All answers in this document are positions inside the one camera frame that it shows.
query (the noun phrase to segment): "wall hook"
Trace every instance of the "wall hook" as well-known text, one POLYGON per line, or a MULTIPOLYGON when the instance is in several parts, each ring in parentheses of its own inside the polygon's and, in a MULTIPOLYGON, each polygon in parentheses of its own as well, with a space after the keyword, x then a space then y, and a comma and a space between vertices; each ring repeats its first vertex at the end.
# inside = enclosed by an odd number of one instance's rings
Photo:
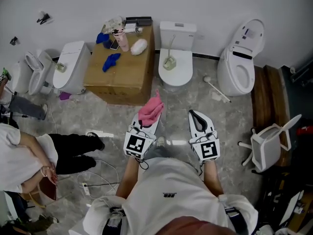
POLYGON ((44 13, 41 11, 41 16, 42 18, 41 19, 38 19, 37 22, 39 23, 40 22, 40 25, 44 24, 45 22, 47 22, 47 20, 50 18, 50 16, 48 15, 48 13, 44 13))
POLYGON ((13 46, 18 44, 18 43, 19 43, 19 40, 18 40, 17 37, 12 38, 11 41, 10 41, 10 44, 13 45, 13 46))

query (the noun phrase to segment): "white cloth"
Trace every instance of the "white cloth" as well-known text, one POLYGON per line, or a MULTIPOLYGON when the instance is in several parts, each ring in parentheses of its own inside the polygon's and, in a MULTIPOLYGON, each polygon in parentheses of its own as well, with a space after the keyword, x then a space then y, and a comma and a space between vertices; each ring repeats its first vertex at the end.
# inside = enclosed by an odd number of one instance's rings
POLYGON ((122 234, 155 235, 182 216, 234 230, 224 207, 235 207, 241 212, 249 234, 255 229, 258 212, 245 197, 226 194, 215 197, 195 169, 179 160, 153 158, 147 163, 149 169, 140 175, 127 200, 107 196, 94 201, 83 222, 87 233, 102 234, 112 206, 122 206, 125 211, 129 228, 122 234))
POLYGON ((11 100, 12 94, 8 92, 6 88, 4 88, 2 94, 0 95, 0 104, 2 104, 4 108, 8 110, 11 100))
MULTIPOLYGON (((0 123, 0 190, 22 192, 21 184, 43 167, 35 155, 25 146, 19 145, 21 133, 18 129, 0 123)), ((57 164, 58 153, 47 134, 37 138, 49 160, 57 164)))

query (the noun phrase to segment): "pink tumbler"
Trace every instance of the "pink tumbler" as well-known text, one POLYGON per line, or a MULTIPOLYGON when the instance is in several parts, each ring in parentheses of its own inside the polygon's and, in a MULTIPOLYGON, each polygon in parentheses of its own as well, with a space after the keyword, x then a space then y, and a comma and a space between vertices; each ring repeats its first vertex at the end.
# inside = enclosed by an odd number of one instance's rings
POLYGON ((120 32, 115 31, 115 32, 116 33, 113 33, 113 36, 117 40, 118 45, 121 47, 122 51, 128 51, 129 46, 128 46, 126 33, 124 31, 120 31, 120 32))

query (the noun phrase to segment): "pink towel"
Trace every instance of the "pink towel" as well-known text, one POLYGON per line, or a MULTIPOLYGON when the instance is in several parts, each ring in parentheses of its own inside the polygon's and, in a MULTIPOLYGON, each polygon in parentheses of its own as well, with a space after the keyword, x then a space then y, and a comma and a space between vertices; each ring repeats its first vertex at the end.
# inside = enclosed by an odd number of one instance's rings
POLYGON ((162 113, 164 103, 162 103, 160 94, 156 90, 156 96, 151 97, 144 107, 138 112, 138 119, 142 121, 142 126, 149 126, 157 121, 162 113))

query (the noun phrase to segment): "bracelet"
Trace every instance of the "bracelet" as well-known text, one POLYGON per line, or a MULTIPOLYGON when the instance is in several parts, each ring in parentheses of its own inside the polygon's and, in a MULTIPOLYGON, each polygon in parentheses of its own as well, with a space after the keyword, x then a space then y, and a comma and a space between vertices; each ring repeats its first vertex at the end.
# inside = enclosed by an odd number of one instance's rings
POLYGON ((44 175, 44 173, 43 173, 43 167, 40 168, 40 172, 41 172, 41 174, 43 175, 44 178, 47 177, 47 175, 44 175))

